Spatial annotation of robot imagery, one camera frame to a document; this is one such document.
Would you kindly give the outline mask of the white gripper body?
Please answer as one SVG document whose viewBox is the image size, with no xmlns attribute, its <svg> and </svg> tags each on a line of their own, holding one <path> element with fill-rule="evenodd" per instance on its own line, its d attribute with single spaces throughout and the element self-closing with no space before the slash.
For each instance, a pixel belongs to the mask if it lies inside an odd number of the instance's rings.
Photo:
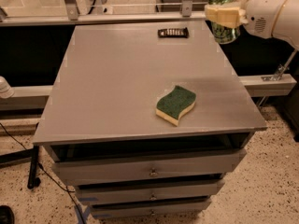
<svg viewBox="0 0 299 224">
<path fill-rule="evenodd" d="M 262 38 L 293 39 L 293 0 L 249 0 L 245 29 Z"/>
</svg>

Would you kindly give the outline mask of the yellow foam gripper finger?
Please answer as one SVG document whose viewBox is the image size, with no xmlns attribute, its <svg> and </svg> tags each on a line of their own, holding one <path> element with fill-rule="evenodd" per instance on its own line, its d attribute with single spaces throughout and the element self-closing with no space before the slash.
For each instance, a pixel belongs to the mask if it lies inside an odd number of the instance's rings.
<svg viewBox="0 0 299 224">
<path fill-rule="evenodd" d="M 240 2 L 205 5 L 205 15 L 209 21 L 227 28 L 236 28 L 249 22 L 246 10 Z"/>
</svg>

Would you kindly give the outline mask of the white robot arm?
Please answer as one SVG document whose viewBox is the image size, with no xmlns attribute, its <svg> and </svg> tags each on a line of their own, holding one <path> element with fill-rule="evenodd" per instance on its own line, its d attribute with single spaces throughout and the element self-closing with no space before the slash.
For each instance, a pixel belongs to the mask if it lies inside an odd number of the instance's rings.
<svg viewBox="0 0 299 224">
<path fill-rule="evenodd" d="M 218 25 L 243 25 L 250 35 L 274 37 L 299 50 L 299 0 L 234 0 L 205 5 L 205 14 Z"/>
</svg>

